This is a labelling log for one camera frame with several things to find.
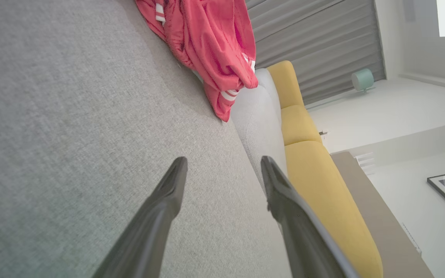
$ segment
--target yellow sofa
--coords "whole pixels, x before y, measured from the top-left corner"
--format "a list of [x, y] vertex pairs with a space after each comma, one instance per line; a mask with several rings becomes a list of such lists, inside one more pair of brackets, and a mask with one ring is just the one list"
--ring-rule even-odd
[[303, 104], [289, 61], [267, 68], [279, 95], [288, 177], [363, 278], [381, 278], [382, 261], [360, 211]]

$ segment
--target black plastic attachment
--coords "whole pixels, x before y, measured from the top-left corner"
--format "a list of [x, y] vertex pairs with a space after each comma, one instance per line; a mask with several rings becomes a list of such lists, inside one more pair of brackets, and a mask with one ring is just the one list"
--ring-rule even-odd
[[106, 256], [95, 278], [158, 277], [171, 222], [178, 215], [188, 161], [177, 158]]
[[296, 192], [276, 162], [269, 156], [263, 156], [261, 166], [267, 209], [282, 225], [293, 277], [359, 278], [314, 211]]

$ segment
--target gray curtain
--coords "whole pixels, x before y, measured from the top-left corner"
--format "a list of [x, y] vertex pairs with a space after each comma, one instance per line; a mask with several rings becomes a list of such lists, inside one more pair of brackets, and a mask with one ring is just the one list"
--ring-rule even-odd
[[353, 88], [351, 74], [385, 79], [373, 0], [246, 0], [256, 67], [290, 60], [305, 105]]

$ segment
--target red garment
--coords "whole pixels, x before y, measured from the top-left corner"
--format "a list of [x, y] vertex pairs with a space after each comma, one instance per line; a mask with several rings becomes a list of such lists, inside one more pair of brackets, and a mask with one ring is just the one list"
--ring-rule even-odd
[[255, 38], [244, 0], [136, 0], [149, 27], [204, 80], [216, 115], [229, 120], [242, 87], [255, 88]]

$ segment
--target gray fabric upholstery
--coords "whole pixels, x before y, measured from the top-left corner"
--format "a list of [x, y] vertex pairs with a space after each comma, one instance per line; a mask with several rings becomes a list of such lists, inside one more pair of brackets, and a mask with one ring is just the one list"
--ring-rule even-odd
[[0, 1], [0, 277], [91, 276], [178, 156], [161, 276], [291, 276], [233, 123], [133, 0]]
[[277, 94], [276, 85], [272, 80], [272, 76], [267, 69], [258, 69], [255, 71], [255, 75], [258, 79], [258, 84], [265, 88], [265, 91], [269, 94], [272, 101], [272, 107], [275, 111], [277, 121], [281, 127], [281, 104], [279, 103], [279, 95]]
[[240, 90], [231, 108], [231, 119], [265, 192], [260, 166], [262, 156], [272, 157], [283, 173], [288, 173], [281, 125], [266, 89], [258, 85]]

